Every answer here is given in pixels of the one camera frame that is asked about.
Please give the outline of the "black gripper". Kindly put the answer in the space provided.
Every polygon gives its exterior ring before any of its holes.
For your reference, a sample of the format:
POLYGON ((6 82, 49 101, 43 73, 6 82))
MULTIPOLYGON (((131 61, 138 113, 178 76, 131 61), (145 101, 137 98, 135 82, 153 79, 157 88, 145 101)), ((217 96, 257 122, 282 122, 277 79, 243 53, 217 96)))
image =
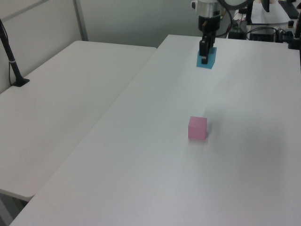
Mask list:
POLYGON ((214 46, 216 32, 220 28, 221 16, 203 17, 198 16, 198 29, 203 33, 202 39, 199 42, 199 56, 201 57, 201 63, 208 63, 208 48, 214 46))

